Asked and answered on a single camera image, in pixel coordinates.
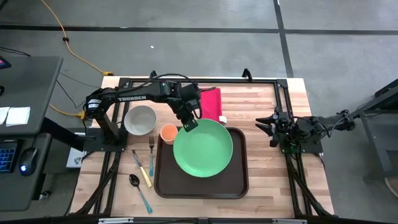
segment spoon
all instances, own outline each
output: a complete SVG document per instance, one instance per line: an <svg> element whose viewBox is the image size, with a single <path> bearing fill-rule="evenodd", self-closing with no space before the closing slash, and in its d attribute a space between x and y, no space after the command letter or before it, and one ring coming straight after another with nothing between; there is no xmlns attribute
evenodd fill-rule
<svg viewBox="0 0 398 224"><path fill-rule="evenodd" d="M141 195L142 200L145 203L145 207L147 208L148 213L151 214L152 213L152 208L149 206L147 200L145 199L144 195L141 192L141 189L139 188L139 179L138 179L138 177L136 175L134 175L134 174L130 174L129 180L130 180L130 184L131 185L133 185L133 186L138 188L139 194Z"/></svg>

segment wooden table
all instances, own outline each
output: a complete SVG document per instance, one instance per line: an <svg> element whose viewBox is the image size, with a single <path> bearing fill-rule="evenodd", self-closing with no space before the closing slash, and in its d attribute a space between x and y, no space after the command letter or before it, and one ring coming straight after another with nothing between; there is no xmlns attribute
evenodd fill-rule
<svg viewBox="0 0 398 224"><path fill-rule="evenodd" d="M104 77L102 87L115 87L120 77ZM287 79L291 104L295 116L311 115L304 81L301 78ZM142 165L149 173L149 142L148 136L129 135L127 146L121 156L118 180L114 193L112 216L129 217L220 217L220 218L288 218L294 217L292 199L285 157L279 148L269 147L270 138L255 127L255 119L269 116L274 112L275 93L270 84L226 84L210 83L201 87L217 86L221 88L223 115L227 117L227 126L236 127L246 136L249 171L249 191L245 197L237 200L212 199L170 199L162 198L155 193L153 187L148 188L136 166L131 149L137 151ZM160 128L172 123L181 125L172 110L166 104L151 101L136 101L130 108L137 105L148 105L155 109L158 122L153 135L158 135ZM123 106L119 112L121 119ZM107 114L112 117L113 107ZM95 152L87 157L81 167L78 184L73 198L71 212L77 211L88 200L98 185L103 152ZM312 154L302 156L307 184L324 208L333 213L325 171L319 158ZM148 214L136 188L130 185L129 174L140 177L140 188L153 208ZM102 209L108 194L104 191ZM304 208L301 190L297 191L300 207Z"/></svg>

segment brown tray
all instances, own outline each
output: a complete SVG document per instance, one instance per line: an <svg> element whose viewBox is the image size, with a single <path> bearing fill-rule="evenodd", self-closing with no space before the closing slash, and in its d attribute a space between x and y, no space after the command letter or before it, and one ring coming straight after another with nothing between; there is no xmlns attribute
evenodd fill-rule
<svg viewBox="0 0 398 224"><path fill-rule="evenodd" d="M213 177L199 178L184 172L174 159L173 146L161 137L157 143L154 188L163 198L237 199L249 190L246 139L238 128L227 128L233 141L231 162Z"/></svg>

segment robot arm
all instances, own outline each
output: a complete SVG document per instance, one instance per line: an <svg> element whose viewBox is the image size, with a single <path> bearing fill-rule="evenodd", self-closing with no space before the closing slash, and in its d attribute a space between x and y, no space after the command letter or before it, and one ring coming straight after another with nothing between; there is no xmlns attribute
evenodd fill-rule
<svg viewBox="0 0 398 224"><path fill-rule="evenodd" d="M321 116L293 117L294 122L288 118L287 112L276 107L274 114L268 118L258 118L256 124L268 136L272 136L270 147L276 147L280 142L280 136L289 146L302 144L318 144L325 136L331 137L334 130L351 131L355 128L355 122L348 110L343 110L334 116L327 118Z"/></svg>
<svg viewBox="0 0 398 224"><path fill-rule="evenodd" d="M180 82L161 80L132 88L100 88L86 97L86 116L97 120L104 132L104 143L119 140L119 129L106 115L113 103L151 100L167 103L187 132L198 126L192 112L200 108L200 92L196 83L182 87Z"/></svg>

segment green plate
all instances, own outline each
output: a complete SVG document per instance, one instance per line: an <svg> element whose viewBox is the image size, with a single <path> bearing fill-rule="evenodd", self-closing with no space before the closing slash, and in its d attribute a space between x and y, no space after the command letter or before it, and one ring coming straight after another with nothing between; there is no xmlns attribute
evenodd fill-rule
<svg viewBox="0 0 398 224"><path fill-rule="evenodd" d="M174 141L174 158L186 173L211 177L230 162L232 138L224 126L210 119L197 120L198 127L187 133L183 128Z"/></svg>

